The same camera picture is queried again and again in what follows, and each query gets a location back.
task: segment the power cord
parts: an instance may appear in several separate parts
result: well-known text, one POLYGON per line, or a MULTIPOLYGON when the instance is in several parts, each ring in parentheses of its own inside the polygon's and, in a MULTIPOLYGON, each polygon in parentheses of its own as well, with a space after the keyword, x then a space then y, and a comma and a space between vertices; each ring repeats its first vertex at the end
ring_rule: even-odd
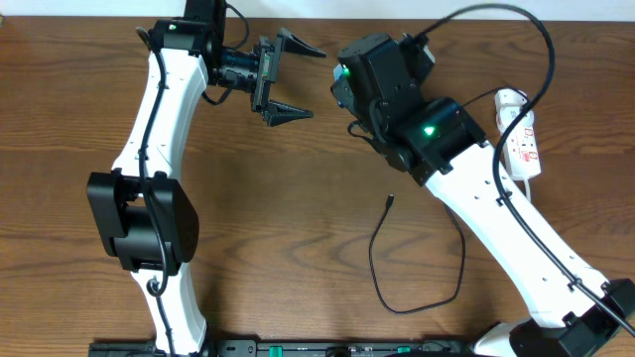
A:
MULTIPOLYGON (((486 92, 484 92, 482 94, 479 94, 479 95, 475 96, 474 98, 472 98, 472 99, 468 100, 467 102, 465 102, 465 104, 463 104, 462 107, 464 109, 469 104, 472 104, 473 102, 475 102, 475 101, 477 101, 479 99, 482 99, 483 97, 485 97, 487 95, 497 93, 498 91, 503 90, 503 89, 513 90, 513 91, 518 93, 520 96, 522 96, 523 98, 525 98, 525 100, 527 100, 529 102, 529 97, 527 96, 527 94, 523 93, 523 91, 521 91, 518 88, 509 86, 509 85, 505 85, 505 86, 496 87, 494 89, 490 89, 490 90, 488 90, 488 91, 486 91, 486 92)), ((531 202, 532 201, 532 191, 531 191, 531 188, 529 186, 529 179, 528 178, 524 178, 523 179, 523 184, 525 186, 525 196, 527 197, 527 200, 531 202)))
POLYGON ((455 18, 456 16, 459 16, 461 14, 464 14, 470 11, 482 10, 482 9, 501 9, 501 10, 512 11, 517 14, 525 16, 527 19, 529 19, 532 22, 532 24, 541 33, 541 35, 543 36, 545 40, 545 44, 547 45, 547 49, 549 51, 549 69, 547 71, 547 77, 545 78, 545 82, 543 83, 542 88, 540 89, 538 94, 536 94, 534 98, 532 98, 526 105, 524 105, 521 108, 521 111, 516 117, 516 119, 512 121, 512 123, 509 125, 507 130, 503 133, 503 136, 498 142, 498 145, 496 145, 496 149, 494 151, 494 157, 492 160, 492 171, 494 173, 494 183, 496 183, 496 189, 498 190, 498 193, 500 194, 500 199, 503 201, 507 209, 509 209, 509 212, 512 214, 514 219, 516 219, 518 224, 520 224, 523 230, 527 233, 529 238, 538 246, 538 248, 540 248, 541 251, 543 251, 543 253, 545 253, 545 255, 552 261, 552 263, 554 263, 554 265, 563 273, 563 275, 565 275, 565 277, 569 279, 569 281, 571 282, 569 284, 570 288, 572 287, 578 288, 585 296, 591 299, 595 303, 595 305, 597 305, 597 307, 599 307, 602 311, 608 314, 617 324, 619 324, 628 333, 630 333, 631 336, 635 337, 635 328, 633 328, 633 326, 628 321, 626 321, 626 319, 624 319, 622 316, 617 314, 612 308, 606 305, 601 300, 600 297, 598 297, 592 290, 590 290, 582 282, 581 278, 576 277, 563 264, 563 262, 561 262, 560 259, 558 259, 558 257, 556 257, 556 255, 545 245, 545 243, 543 243, 543 241, 538 237, 538 235, 532 230, 532 228, 529 226, 529 224, 527 224, 525 219, 518 212, 518 210, 516 209, 512 201, 509 199, 509 197, 505 193, 505 187, 503 186, 503 182, 500 177, 500 159, 503 153, 503 146, 505 145, 505 142, 509 138, 509 135, 514 130, 514 128, 518 125, 518 123, 520 123, 523 120, 525 115, 527 115, 527 113, 530 110, 532 110, 536 106, 536 104, 538 104, 538 102, 543 97, 543 95, 545 95, 554 77, 554 70, 556 67, 556 50, 554 49, 554 44, 552 42, 551 36, 549 35, 549 32, 547 31, 543 23, 540 20, 538 20, 538 18, 536 18, 534 15, 529 13, 528 11, 522 8, 519 8, 517 6, 506 5, 506 4, 480 4, 480 5, 468 6, 468 7, 462 8, 438 20, 437 22, 429 26, 427 29, 419 33, 417 35, 417 38, 422 39, 424 36, 436 30, 441 25, 448 23, 451 19, 455 18))
POLYGON ((141 148, 139 148, 139 183, 141 184, 141 192, 143 193, 143 199, 146 204, 146 208, 148 209, 148 214, 150 216, 150 221, 152 223, 153 228, 157 234, 157 243, 159 244, 159 250, 161 251, 161 264, 162 264, 162 279, 161 282, 157 281, 157 279, 153 278, 148 281, 146 284, 146 290, 148 294, 154 297, 157 300, 157 307, 159 308, 159 314, 161 316, 161 320, 166 328, 166 335, 168 336, 168 344, 170 346, 170 356, 176 356, 174 341, 172 340, 172 329, 170 328, 170 324, 168 323, 168 318, 166 317, 166 313, 163 309, 163 302, 161 300, 161 296, 166 291, 168 287, 168 252, 166 249, 166 241, 161 232, 161 226, 159 225, 159 219, 157 218, 157 212, 155 211, 154 202, 152 201, 152 190, 146 178, 146 160, 148 160, 147 150, 148 150, 148 141, 150 140, 150 134, 152 133, 152 127, 155 123, 155 119, 157 118, 157 112, 159 111, 159 106, 161 105, 161 99, 163 98, 163 93, 166 89, 166 65, 163 62, 163 57, 161 56, 161 48, 157 45, 157 43, 148 35, 148 33, 141 29, 137 28, 137 34, 144 40, 146 45, 150 48, 150 51, 154 54, 157 59, 157 65, 159 66, 159 72, 161 77, 159 79, 157 97, 155 98, 155 103, 152 106, 152 111, 150 112, 150 118, 148 119, 148 124, 146 124, 146 129, 143 133, 143 139, 141 140, 141 148))
POLYGON ((232 92, 234 89, 236 89, 236 87, 237 87, 240 83, 242 83, 243 79, 244 79, 244 77, 243 77, 242 75, 240 75, 240 74, 239 74, 239 75, 236 77, 236 80, 234 80, 234 81, 233 81, 233 83, 231 83, 231 84, 227 87, 227 89, 225 89, 225 91, 224 91, 224 92, 220 95, 220 98, 218 98, 218 100, 213 100, 213 99, 209 98, 209 97, 207 96, 207 92, 205 92, 205 91, 204 91, 204 92, 203 92, 200 96, 201 96, 203 99, 205 99, 205 101, 206 101, 207 103, 209 103, 209 104, 211 104, 211 105, 213 105, 213 106, 220 105, 220 104, 224 103, 225 99, 227 99, 227 97, 229 96, 229 94, 231 94, 231 92, 232 92))
POLYGON ((386 219, 386 216, 388 215, 388 211, 390 210, 390 207, 392 207, 394 201, 395 201, 395 195, 391 193, 390 195, 388 195, 388 198, 386 199, 386 209, 384 210, 384 213, 381 215, 379 224, 377 224, 377 228, 375 229, 375 232, 370 238, 370 244, 368 245, 368 262, 370 263, 370 274, 373 277, 373 283, 375 284, 375 291, 377 292, 377 297, 379 298, 379 301, 384 306, 384 308, 386 308, 388 311, 394 314, 399 314, 399 315, 424 311, 424 310, 439 307, 454 301, 454 299, 458 296, 458 292, 460 291, 460 285, 463 281, 463 268, 465 267, 465 235, 463 234, 463 230, 460 228, 460 225, 458 225, 458 222, 456 221, 456 218, 454 217, 454 214, 452 213, 451 209, 447 205, 444 205, 445 212, 447 212, 447 215, 449 215, 449 219, 451 219, 452 223, 454 224, 454 227, 458 231, 458 235, 460 236, 460 241, 462 246, 461 257, 460 257, 460 270, 458 271, 458 282, 456 283, 456 290, 454 291, 454 295, 452 295, 450 298, 445 299, 443 301, 439 301, 439 302, 435 302, 435 303, 427 304, 421 307, 412 308, 412 309, 403 310, 403 311, 396 310, 390 307, 388 303, 386 303, 386 300, 384 300, 384 298, 382 297, 381 292, 379 290, 379 284, 377 283, 377 277, 375 276, 375 268, 373 266, 373 245, 375 244, 375 238, 377 238, 377 233, 379 233, 379 229, 384 223, 384 220, 386 219))
POLYGON ((245 24, 245 37, 242 39, 242 41, 238 45, 236 45, 234 47, 230 47, 230 49, 232 49, 232 50, 238 50, 241 47, 243 47, 243 45, 245 45, 247 43, 247 40, 249 40, 249 21, 247 21, 247 19, 245 19, 245 17, 242 16, 240 11, 238 11, 233 5, 226 4, 226 6, 227 6, 228 9, 231 9, 231 11, 233 11, 236 15, 238 15, 240 20, 242 20, 242 22, 245 24))
POLYGON ((482 94, 478 94, 477 96, 475 96, 474 98, 468 100, 465 102, 465 104, 462 105, 463 108, 465 108, 466 106, 468 106, 469 104, 487 96, 490 94, 494 94, 496 92, 498 92, 499 90, 503 90, 503 89, 511 89, 513 91, 515 91, 516 93, 518 93, 520 96, 522 96, 523 98, 525 98, 525 100, 529 101, 529 97, 527 96, 527 94, 523 93, 522 90, 515 88, 513 86, 509 86, 509 85, 505 85, 505 86, 500 86, 500 87, 496 87, 494 89, 490 89, 482 94))
POLYGON ((372 139, 370 139, 367 136, 353 133, 353 129, 355 129, 355 127, 361 128, 361 122, 359 120, 354 120, 350 122, 350 124, 348 124, 348 128, 346 129, 346 131, 348 132, 348 135, 350 135, 353 138, 363 139, 366 143, 370 144, 370 146, 372 147, 373 146, 372 139))

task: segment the black joint housing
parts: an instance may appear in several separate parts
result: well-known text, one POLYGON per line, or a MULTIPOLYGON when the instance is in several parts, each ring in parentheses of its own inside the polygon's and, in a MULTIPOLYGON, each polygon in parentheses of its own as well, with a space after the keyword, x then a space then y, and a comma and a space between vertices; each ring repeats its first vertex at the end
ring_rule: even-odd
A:
MULTIPOLYGON (((612 281, 602 301, 628 320, 635 312, 635 285, 629 279, 612 281)), ((540 327, 533 319, 516 326, 509 336, 512 349, 518 357, 592 356, 620 329, 596 305, 580 317, 569 313, 563 322, 563 328, 540 327)))
MULTIPOLYGON (((181 263, 189 262, 198 242, 198 216, 176 179, 157 173, 149 179, 149 192, 168 254, 168 274, 174 276, 181 263)), ((119 257, 124 270, 162 269, 157 232, 147 207, 133 206, 141 192, 138 178, 124 177, 119 170, 92 173, 88 202, 106 253, 119 257)))
POLYGON ((339 52, 342 75, 331 91, 373 136, 373 149, 388 164, 424 185, 485 133, 451 98, 426 100, 421 84, 435 60, 428 38, 405 35, 398 43, 372 34, 339 52))
POLYGON ((227 3, 225 0, 188 0, 186 1, 186 10, 183 18, 216 24, 217 33, 222 40, 225 30, 226 10, 227 3))
POLYGON ((188 19, 159 20, 149 34, 160 49, 186 50, 191 56, 202 56, 207 68, 221 64, 224 20, 221 24, 188 19))

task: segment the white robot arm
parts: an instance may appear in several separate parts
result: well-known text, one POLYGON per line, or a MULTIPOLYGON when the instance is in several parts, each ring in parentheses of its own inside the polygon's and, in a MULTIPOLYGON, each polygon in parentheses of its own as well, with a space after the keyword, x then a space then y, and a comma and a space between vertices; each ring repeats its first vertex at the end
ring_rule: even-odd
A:
POLYGON ((261 37, 252 53, 224 47, 228 7, 232 8, 223 0, 189 0, 183 18, 160 20, 150 34, 138 30, 153 51, 146 92, 112 172, 93 173, 88 182, 88 199, 106 252, 119 257, 141 287, 157 328, 156 348, 177 355, 200 352, 206 333, 189 265, 198 239, 198 220, 180 185, 198 99, 218 105, 236 89, 252 94, 252 111, 261 113, 269 126, 310 118, 313 113, 308 110, 270 100, 269 91, 276 82, 282 52, 325 57, 286 29, 279 31, 275 43, 261 37), (218 102, 204 94, 208 84, 227 88, 218 102), (144 153, 140 147, 146 133, 144 153), (153 196, 151 200, 144 197, 146 207, 127 204, 142 192, 153 196), (151 283, 165 285, 165 290, 151 294, 151 283))
MULTIPOLYGON (((420 89, 435 65, 427 33, 454 16, 490 7, 532 19, 545 36, 553 63, 551 39, 533 15, 511 5, 475 5, 416 37, 405 35, 397 42, 387 34, 371 34, 349 45, 338 54, 331 92, 357 118, 350 128, 357 125, 370 133, 365 141, 392 168, 409 173, 455 211, 525 301, 529 320, 497 326, 474 351, 492 356, 587 355, 620 326, 635 333, 626 322, 635 311, 635 286, 630 280, 607 281, 576 254, 509 179, 496 159, 498 149, 464 108, 451 98, 426 100, 420 89), (523 228, 521 220, 530 228, 523 228)), ((523 110, 536 102, 532 99, 523 110)), ((526 113, 521 111, 515 122, 526 113)))

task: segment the wooden table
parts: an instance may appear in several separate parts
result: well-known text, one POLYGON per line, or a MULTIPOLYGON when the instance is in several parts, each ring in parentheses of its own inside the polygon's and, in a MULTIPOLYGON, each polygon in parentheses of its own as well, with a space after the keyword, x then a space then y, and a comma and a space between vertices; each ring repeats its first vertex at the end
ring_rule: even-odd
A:
MULTIPOLYGON (((86 200, 107 172, 144 93, 148 53, 134 33, 153 19, 9 18, 0 29, 0 355, 85 356, 95 340, 155 333, 138 286, 106 256, 86 200)), ((368 271, 369 235, 395 192, 376 268, 399 308, 451 295, 460 243, 444 208, 370 147, 331 97, 336 54, 371 32, 417 33, 422 21, 253 20, 292 29, 328 59, 285 55, 273 97, 315 119, 267 128, 235 93, 196 109, 183 187, 200 219, 196 297, 213 329, 263 339, 476 337, 527 315, 512 282, 468 234, 465 279, 450 305, 409 316, 383 309, 368 271)), ((544 173, 534 202, 610 279, 635 278, 635 29, 549 23, 552 89, 537 108, 544 173)), ((229 20, 227 42, 242 37, 229 20)), ((456 22, 432 34, 428 96, 459 101, 514 84, 535 93, 546 50, 526 23, 456 22)), ((220 88, 211 90, 217 96, 220 88)), ((470 112, 492 141, 494 104, 470 112)), ((621 333, 600 355, 627 356, 621 333)))

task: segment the white power strip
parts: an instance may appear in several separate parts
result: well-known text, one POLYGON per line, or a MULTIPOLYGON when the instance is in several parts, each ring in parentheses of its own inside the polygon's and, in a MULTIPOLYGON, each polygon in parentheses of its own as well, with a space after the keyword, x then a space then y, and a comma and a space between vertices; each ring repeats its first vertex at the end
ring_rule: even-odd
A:
MULTIPOLYGON (((496 126, 502 135, 520 113, 521 107, 527 102, 520 94, 512 89, 502 89, 494 96, 496 103, 496 126)), ((534 131, 534 112, 527 113, 525 118, 510 134, 504 146, 505 167, 509 177, 522 180, 525 183, 527 198, 530 199, 528 180, 541 172, 538 147, 536 146, 536 132, 534 131)))

